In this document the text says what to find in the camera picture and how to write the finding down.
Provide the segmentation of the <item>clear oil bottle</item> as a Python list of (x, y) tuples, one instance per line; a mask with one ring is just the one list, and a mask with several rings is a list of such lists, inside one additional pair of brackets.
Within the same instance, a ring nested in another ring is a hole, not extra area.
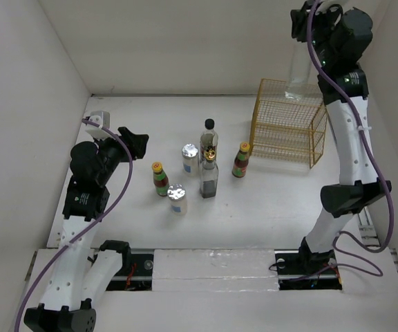
[(290, 73), (285, 89), (285, 97), (300, 100), (306, 92), (312, 62), (305, 42), (296, 42), (292, 54)]

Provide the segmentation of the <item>dark-filled gold-spout oil bottle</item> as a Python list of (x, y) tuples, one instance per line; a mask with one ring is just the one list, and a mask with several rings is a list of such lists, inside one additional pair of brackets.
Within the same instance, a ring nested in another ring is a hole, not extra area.
[(215, 197), (218, 185), (219, 170), (216, 162), (216, 151), (212, 147), (205, 151), (200, 168), (200, 194), (202, 198)]

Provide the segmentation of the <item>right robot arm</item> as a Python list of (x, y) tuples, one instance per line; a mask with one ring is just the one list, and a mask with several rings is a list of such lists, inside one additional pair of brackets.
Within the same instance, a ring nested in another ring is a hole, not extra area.
[(392, 184), (373, 156), (368, 124), (368, 81), (359, 60), (372, 41), (371, 17), (358, 8), (343, 9), (342, 1), (305, 1), (292, 10), (292, 38), (307, 46), (318, 72), (318, 86), (331, 121), (339, 157), (339, 182), (321, 188), (322, 210), (303, 238), (297, 264), (314, 272), (334, 256), (334, 244), (351, 218), (386, 198), (388, 232), (395, 224)]

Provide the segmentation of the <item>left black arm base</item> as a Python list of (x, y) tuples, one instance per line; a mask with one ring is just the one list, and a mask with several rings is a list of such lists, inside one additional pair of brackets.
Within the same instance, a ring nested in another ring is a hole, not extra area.
[(90, 266), (97, 260), (100, 250), (113, 250), (121, 254), (122, 267), (107, 286), (107, 291), (151, 291), (153, 281), (153, 249), (132, 249), (129, 242), (106, 240), (99, 249), (87, 257)]

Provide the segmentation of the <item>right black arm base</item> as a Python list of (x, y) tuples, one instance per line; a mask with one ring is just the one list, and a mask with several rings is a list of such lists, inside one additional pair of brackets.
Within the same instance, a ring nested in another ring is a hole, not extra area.
[(281, 291), (341, 290), (341, 278), (333, 250), (322, 255), (304, 254), (299, 250), (275, 250), (275, 262), (269, 270), (278, 277)]

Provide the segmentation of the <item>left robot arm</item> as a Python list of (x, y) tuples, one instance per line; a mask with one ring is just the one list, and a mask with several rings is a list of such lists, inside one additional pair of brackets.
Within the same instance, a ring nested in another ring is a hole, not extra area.
[(88, 256), (102, 219), (120, 202), (108, 203), (106, 184), (120, 163), (133, 161), (146, 153), (149, 136), (120, 127), (114, 134), (107, 127), (86, 123), (92, 141), (76, 144), (70, 152), (70, 178), (63, 208), (59, 250), (32, 283), (26, 298), (47, 271), (47, 287), (36, 307), (21, 305), (15, 330), (25, 324), (31, 331), (93, 331), (96, 304), (115, 274), (132, 269), (127, 242), (106, 240), (91, 266)]

